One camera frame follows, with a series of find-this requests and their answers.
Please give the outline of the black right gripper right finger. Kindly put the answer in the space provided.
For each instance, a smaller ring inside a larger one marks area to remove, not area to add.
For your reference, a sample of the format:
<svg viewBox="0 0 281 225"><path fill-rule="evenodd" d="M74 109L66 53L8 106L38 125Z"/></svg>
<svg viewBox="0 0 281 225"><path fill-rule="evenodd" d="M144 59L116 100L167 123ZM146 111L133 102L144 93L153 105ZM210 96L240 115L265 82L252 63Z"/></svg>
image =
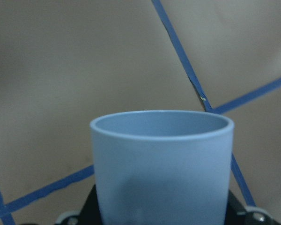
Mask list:
<svg viewBox="0 0 281 225"><path fill-rule="evenodd" d="M245 220L245 208L229 190L228 202L225 215L225 225L243 225Z"/></svg>

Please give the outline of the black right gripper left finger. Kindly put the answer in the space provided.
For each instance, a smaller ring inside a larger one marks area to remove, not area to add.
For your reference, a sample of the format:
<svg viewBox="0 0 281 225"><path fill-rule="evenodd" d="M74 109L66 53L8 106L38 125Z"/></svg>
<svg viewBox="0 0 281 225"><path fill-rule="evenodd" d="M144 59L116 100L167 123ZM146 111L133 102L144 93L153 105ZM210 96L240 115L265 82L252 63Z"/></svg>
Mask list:
<svg viewBox="0 0 281 225"><path fill-rule="evenodd" d="M100 225L101 214L97 199L96 185L94 185L81 210L81 225Z"/></svg>

